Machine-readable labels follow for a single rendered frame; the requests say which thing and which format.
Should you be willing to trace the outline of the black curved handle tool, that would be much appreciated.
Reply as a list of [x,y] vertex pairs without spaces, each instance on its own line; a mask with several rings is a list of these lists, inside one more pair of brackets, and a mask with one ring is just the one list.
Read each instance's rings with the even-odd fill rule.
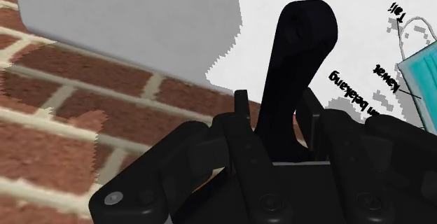
[[281,11],[255,129],[271,161],[308,160],[309,151],[293,130],[293,114],[337,39],[335,14],[325,1],[293,1]]

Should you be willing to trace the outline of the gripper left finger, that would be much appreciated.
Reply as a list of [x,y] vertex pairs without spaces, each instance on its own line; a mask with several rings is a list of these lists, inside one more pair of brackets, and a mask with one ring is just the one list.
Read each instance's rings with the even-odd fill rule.
[[94,224],[293,224],[293,207],[250,125],[247,92],[211,125],[179,125],[100,188]]

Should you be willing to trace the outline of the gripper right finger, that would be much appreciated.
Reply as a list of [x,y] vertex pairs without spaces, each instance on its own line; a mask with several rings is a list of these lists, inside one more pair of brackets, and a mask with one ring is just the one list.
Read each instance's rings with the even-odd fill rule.
[[361,124],[311,89],[296,120],[312,160],[331,164],[346,224],[437,224],[437,135],[390,115]]

